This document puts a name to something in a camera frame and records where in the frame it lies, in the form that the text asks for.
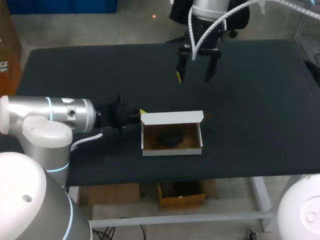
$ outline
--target brown cardboard box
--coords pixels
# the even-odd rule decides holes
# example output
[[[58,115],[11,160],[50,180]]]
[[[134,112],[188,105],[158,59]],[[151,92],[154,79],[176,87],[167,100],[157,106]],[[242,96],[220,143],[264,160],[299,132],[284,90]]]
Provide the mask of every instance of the brown cardboard box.
[[[0,72],[0,97],[14,95],[21,78],[21,43],[11,21],[5,0],[0,0],[0,62],[7,62]]]
[[[214,179],[201,180],[200,184],[207,199],[218,199],[217,185]]]
[[[138,183],[89,186],[88,205],[124,204],[140,200]]]
[[[179,189],[191,189],[188,195],[178,196]],[[204,193],[200,182],[178,182],[178,183],[158,183],[158,197],[159,207],[163,210],[181,210],[181,209],[192,209],[201,206],[206,200],[206,194]]]

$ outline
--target table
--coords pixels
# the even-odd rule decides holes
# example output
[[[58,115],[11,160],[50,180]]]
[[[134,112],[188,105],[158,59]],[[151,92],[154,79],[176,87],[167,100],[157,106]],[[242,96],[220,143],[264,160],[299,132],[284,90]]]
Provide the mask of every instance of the table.
[[[70,159],[67,185],[74,199],[77,186],[84,185],[252,177],[260,207],[249,213],[94,220],[92,227],[262,218],[264,230],[273,230],[279,201],[271,207],[260,176],[295,175],[285,192],[302,174],[320,172],[316,83],[293,44],[263,40],[221,42],[214,79],[204,83],[208,59],[198,57],[180,84],[178,48],[166,43],[34,50],[17,94],[95,104],[121,94],[130,107],[146,112],[207,113],[202,155],[142,157],[139,125],[127,127],[124,138],[108,129],[103,139],[82,144]],[[14,143],[7,137],[0,150],[21,152]]]

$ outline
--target white spiral cable wrap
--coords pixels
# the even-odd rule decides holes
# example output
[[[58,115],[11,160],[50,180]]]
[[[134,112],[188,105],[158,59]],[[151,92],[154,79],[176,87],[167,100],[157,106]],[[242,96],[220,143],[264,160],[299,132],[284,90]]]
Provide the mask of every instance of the white spiral cable wrap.
[[[99,133],[99,134],[97,134],[97,135],[90,136],[90,137],[81,139],[81,140],[79,140],[79,141],[76,141],[74,144],[72,144],[70,152],[72,152],[73,150],[75,150],[75,149],[77,148],[77,145],[82,144],[82,143],[85,143],[85,142],[89,142],[89,141],[92,141],[92,140],[99,139],[99,138],[101,138],[102,136],[103,136],[103,134],[102,134],[102,133]]]
[[[224,22],[228,17],[230,17],[231,15],[233,15],[234,13],[238,12],[239,10],[254,4],[254,3],[259,3],[261,0],[249,0],[237,7],[235,7],[234,9],[232,9],[231,11],[228,11],[226,14],[224,14],[222,17],[220,17],[217,21],[215,21],[206,31],[205,33],[202,35],[202,37],[199,39],[198,43],[196,44],[195,48],[193,47],[195,45],[195,38],[194,38],[194,34],[192,32],[192,27],[190,27],[191,23],[190,23],[190,19],[191,17],[189,17],[189,32],[190,32],[190,39],[191,39],[191,46],[192,46],[192,60],[196,60],[196,56],[197,56],[197,52],[201,46],[201,44],[204,42],[204,40],[206,39],[206,37],[211,33],[211,31],[213,29],[215,29],[220,23]],[[283,4],[289,8],[292,8],[300,13],[303,13],[309,17],[315,18],[317,20],[320,20],[320,14],[315,13],[313,11],[310,11],[308,9],[305,9],[303,7],[300,7],[290,1],[287,0],[266,0],[266,1],[270,1],[270,2],[276,2],[279,4]]]
[[[194,37],[194,31],[192,29],[192,7],[190,8],[189,11],[189,16],[188,16],[188,27],[189,27],[189,34],[190,34],[190,40],[191,40],[191,49],[196,48],[196,43],[195,43],[195,37]]]

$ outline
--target box lid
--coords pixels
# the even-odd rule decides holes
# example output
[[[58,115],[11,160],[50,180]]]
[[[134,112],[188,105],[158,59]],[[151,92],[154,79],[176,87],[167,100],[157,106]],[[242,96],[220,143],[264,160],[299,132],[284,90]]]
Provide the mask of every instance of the box lid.
[[[203,119],[203,111],[156,112],[141,115],[141,122],[144,125],[196,124]]]

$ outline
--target power cord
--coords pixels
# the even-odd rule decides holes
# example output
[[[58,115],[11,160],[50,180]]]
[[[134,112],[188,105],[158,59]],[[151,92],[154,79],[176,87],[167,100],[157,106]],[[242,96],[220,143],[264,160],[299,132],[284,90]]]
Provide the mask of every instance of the power cord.
[[[130,219],[131,217],[129,216],[124,216],[124,217],[120,217],[119,219]],[[144,226],[142,226],[140,224],[140,227],[142,229],[142,233],[143,233],[143,240],[147,240],[147,235],[146,235],[146,232],[145,232],[145,229],[144,229]],[[109,227],[107,226],[105,231],[102,232],[102,231],[98,231],[98,230],[95,230],[92,228],[92,232],[97,234],[99,239],[100,240],[112,240],[114,235],[115,235],[115,231],[116,231],[116,227],[112,227],[109,231],[109,233],[107,233]]]

